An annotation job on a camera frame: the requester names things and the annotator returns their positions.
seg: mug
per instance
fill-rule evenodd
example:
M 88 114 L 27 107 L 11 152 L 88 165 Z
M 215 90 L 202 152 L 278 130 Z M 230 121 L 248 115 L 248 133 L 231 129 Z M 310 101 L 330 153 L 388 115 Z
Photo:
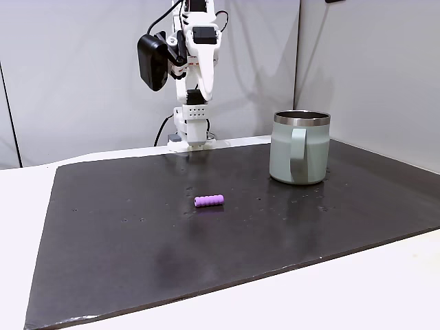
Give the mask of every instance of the mug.
M 270 146 L 270 175 L 286 184 L 316 184 L 326 173 L 330 115 L 304 110 L 274 116 Z

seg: purple foam cylinder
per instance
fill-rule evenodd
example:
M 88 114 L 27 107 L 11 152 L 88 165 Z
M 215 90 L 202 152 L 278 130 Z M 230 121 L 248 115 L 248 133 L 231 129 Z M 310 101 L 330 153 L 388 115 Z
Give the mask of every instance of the purple foam cylinder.
M 194 205 L 196 208 L 203 208 L 204 206 L 223 205 L 225 198 L 223 195 L 195 197 Z

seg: white wall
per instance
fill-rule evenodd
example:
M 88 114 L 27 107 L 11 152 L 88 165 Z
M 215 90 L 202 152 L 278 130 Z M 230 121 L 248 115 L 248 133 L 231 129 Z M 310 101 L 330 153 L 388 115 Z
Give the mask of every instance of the white wall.
M 296 108 L 333 138 L 440 173 L 440 1 L 302 0 Z
M 0 56 L 23 165 L 151 146 L 179 105 L 175 84 L 153 93 L 136 43 L 167 0 L 2 0 Z M 218 138 L 269 134 L 291 109 L 299 0 L 215 0 L 230 22 L 214 81 Z M 157 30 L 170 30 L 168 17 Z M 160 144 L 174 133 L 170 122 Z
M 0 170 L 20 167 L 0 72 Z

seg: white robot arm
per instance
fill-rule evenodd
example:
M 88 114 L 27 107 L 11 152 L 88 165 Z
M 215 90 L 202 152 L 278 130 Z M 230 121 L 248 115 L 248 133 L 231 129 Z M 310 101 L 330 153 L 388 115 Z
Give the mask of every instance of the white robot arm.
M 180 149 L 202 149 L 222 32 L 215 24 L 214 0 L 180 0 L 170 10 L 173 33 L 168 38 L 165 32 L 151 36 L 150 27 L 137 44 L 141 77 L 153 91 L 164 86 L 168 74 L 176 80 L 182 106 L 174 109 L 173 117 Z M 189 89 L 187 81 L 197 82 L 198 89 Z

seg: dark table surface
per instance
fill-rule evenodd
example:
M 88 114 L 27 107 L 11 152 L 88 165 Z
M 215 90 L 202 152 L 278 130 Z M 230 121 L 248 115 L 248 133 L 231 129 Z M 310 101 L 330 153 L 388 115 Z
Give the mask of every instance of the dark table surface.
M 25 329 L 151 308 L 440 226 L 439 175 L 332 141 L 326 179 L 289 186 L 270 178 L 269 153 L 265 144 L 60 167 Z M 224 206 L 195 209 L 194 197 L 217 194 Z

